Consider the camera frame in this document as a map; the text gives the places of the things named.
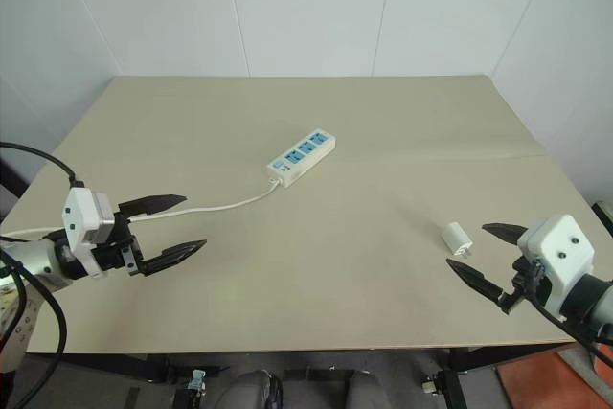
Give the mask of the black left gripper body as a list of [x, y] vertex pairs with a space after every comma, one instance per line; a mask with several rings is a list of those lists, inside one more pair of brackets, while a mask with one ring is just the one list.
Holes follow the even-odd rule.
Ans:
[[92, 255], [104, 272], [122, 267], [130, 276], [141, 272], [143, 254], [137, 238], [130, 231], [129, 219], [126, 217], [115, 217], [115, 224], [108, 239], [97, 244]]

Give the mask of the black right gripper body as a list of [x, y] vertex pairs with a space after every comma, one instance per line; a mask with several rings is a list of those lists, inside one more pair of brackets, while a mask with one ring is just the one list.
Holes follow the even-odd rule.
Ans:
[[511, 280], [513, 292], [502, 293], [497, 301], [501, 310], [509, 314], [523, 300], [531, 303], [536, 301], [544, 307], [551, 295], [551, 281], [547, 278], [544, 263], [520, 257], [512, 264], [512, 268], [515, 271]]

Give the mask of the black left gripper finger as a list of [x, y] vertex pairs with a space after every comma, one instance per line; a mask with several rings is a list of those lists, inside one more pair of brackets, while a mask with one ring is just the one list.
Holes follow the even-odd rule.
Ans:
[[159, 256], [142, 261], [142, 274], [144, 276], [150, 276], [169, 269], [189, 258], [206, 243], [206, 239], [194, 240], [164, 249]]
[[149, 195], [129, 200], [118, 205], [119, 212], [124, 217], [151, 216], [166, 211], [187, 200], [186, 196], [178, 194]]

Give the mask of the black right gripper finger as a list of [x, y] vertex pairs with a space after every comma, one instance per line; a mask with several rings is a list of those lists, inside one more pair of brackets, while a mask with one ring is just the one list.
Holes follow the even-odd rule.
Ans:
[[520, 225], [499, 222], [483, 224], [482, 229], [513, 246], [518, 246], [518, 241], [528, 231]]
[[471, 289], [480, 293], [495, 304], [498, 303], [503, 294], [503, 289], [487, 280], [482, 272], [460, 261], [447, 259], [446, 263]]

